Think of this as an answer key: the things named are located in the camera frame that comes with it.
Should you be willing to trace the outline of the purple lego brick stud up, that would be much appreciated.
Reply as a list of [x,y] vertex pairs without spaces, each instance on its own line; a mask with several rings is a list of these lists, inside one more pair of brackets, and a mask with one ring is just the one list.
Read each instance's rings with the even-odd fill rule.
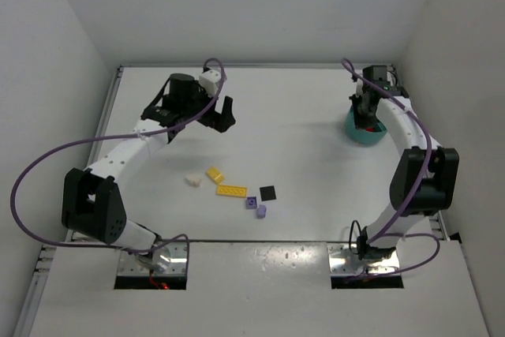
[[256,197],[246,197],[245,208],[246,209],[257,209],[258,203]]

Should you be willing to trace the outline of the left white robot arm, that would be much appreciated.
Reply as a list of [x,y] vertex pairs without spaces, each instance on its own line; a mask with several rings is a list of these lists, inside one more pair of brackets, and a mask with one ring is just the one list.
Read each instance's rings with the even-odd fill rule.
[[235,124],[232,98],[225,97],[221,111],[215,109],[225,81],[225,73],[208,67],[198,77],[171,74],[129,135],[103,158],[67,173],[62,225],[108,246],[152,253],[161,238],[128,219],[121,189],[189,123],[199,122],[219,133]]

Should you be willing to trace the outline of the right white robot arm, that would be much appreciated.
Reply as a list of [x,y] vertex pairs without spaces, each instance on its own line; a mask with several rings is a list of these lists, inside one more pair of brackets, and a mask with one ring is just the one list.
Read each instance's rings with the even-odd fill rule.
[[357,85],[350,97],[347,135],[365,146],[390,136],[399,153],[385,210],[366,227],[351,224],[358,232],[357,237],[350,237],[352,253],[361,260],[381,259],[395,251],[416,223],[451,206],[459,154],[431,136],[393,68],[373,65],[358,73],[347,59],[342,66]]

